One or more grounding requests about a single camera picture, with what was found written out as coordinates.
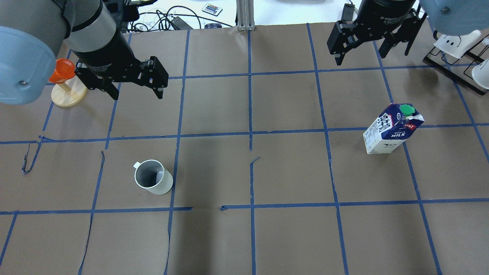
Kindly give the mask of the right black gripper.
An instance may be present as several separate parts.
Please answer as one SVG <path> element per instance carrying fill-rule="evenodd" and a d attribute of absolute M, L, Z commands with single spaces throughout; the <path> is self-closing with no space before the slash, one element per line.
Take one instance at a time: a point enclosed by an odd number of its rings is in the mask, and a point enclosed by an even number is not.
<path fill-rule="evenodd" d="M 327 40 L 336 64 L 340 66 L 350 50 L 386 34 L 378 50 L 380 57 L 385 58 L 400 42 L 407 42 L 407 56 L 427 18 L 426 13 L 419 17 L 419 10 L 411 10 L 414 3 L 414 0 L 362 0 L 356 20 L 337 21 Z"/>

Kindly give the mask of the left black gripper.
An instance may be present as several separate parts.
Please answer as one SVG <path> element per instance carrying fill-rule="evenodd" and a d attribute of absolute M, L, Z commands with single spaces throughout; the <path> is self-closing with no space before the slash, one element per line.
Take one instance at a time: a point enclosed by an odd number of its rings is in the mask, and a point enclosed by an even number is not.
<path fill-rule="evenodd" d="M 86 88 L 99 89 L 118 100 L 119 90 L 112 80 L 132 81 L 163 99 L 169 73 L 157 57 L 139 61 L 122 33 L 116 32 L 108 44 L 94 52 L 73 52 L 81 61 L 75 65 L 75 75 Z"/>

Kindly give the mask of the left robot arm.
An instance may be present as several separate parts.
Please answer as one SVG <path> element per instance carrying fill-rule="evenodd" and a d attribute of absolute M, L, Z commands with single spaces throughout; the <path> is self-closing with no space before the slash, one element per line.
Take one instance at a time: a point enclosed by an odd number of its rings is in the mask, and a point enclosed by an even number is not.
<path fill-rule="evenodd" d="M 155 56 L 140 61 L 122 34 L 143 0 L 2 0 L 1 103 L 29 104 L 47 83 L 66 95 L 77 85 L 119 98 L 114 83 L 134 83 L 164 97 L 169 74 Z"/>

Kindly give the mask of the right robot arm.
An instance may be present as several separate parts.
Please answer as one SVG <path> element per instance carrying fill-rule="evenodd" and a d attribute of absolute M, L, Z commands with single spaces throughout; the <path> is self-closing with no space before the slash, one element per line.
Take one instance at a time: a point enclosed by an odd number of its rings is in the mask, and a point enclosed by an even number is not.
<path fill-rule="evenodd" d="M 405 55 L 417 38 L 426 18 L 435 30 L 449 36 L 465 36 L 488 28 L 487 0 L 421 0 L 414 9 L 413 0 L 363 0 L 358 15 L 355 6 L 344 5 L 342 19 L 332 28 L 327 40 L 329 53 L 337 65 L 350 50 L 365 42 L 383 39 L 381 58 L 401 42 L 407 44 Z"/>

